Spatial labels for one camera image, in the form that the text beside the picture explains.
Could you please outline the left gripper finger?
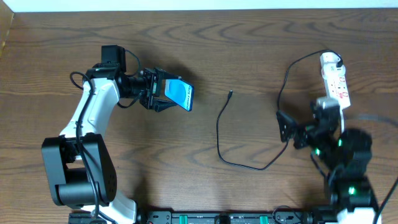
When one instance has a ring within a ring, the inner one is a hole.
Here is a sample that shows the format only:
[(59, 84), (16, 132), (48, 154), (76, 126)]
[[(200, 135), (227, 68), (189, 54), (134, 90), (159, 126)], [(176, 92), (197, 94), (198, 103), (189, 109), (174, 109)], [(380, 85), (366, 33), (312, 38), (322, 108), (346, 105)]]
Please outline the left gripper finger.
[(166, 110), (168, 108), (171, 108), (173, 106), (177, 106), (177, 104), (173, 101), (154, 99), (153, 102), (153, 110), (157, 113)]
[(160, 79), (161, 80), (181, 80), (181, 76), (169, 73), (163, 69), (160, 69)]

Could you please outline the blue screen Galaxy smartphone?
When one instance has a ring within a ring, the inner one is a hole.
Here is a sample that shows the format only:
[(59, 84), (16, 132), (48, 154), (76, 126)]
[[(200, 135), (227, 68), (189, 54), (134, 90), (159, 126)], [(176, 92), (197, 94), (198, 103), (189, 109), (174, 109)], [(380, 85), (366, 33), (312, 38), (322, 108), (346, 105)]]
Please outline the blue screen Galaxy smartphone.
[(191, 111), (193, 109), (194, 86), (184, 80), (166, 80), (165, 96), (186, 111)]

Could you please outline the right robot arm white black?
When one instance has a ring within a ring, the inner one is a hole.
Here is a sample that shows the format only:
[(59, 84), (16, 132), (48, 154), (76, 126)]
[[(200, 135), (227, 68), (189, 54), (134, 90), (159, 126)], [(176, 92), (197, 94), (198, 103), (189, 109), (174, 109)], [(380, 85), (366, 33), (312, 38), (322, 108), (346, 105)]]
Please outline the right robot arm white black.
[(381, 214), (366, 169), (372, 158), (371, 136), (356, 128), (335, 137), (340, 107), (312, 106), (314, 119), (298, 124), (287, 113), (276, 112), (281, 140), (293, 140), (294, 148), (312, 148), (328, 168), (324, 176), (328, 205), (305, 212), (304, 223), (380, 223)]

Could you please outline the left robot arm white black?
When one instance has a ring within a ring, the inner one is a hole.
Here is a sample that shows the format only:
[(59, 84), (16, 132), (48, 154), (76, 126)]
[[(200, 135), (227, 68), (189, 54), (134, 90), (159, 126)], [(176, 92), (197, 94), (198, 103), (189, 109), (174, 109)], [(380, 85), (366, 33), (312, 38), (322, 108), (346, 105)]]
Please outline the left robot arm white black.
[(104, 143), (114, 107), (132, 98), (160, 112), (174, 105), (159, 99), (164, 80), (181, 80), (163, 69), (125, 74), (120, 63), (97, 63), (82, 75), (83, 95), (70, 122), (42, 143), (42, 157), (54, 204), (81, 209), (108, 223), (146, 223), (137, 203), (118, 190), (116, 169)]

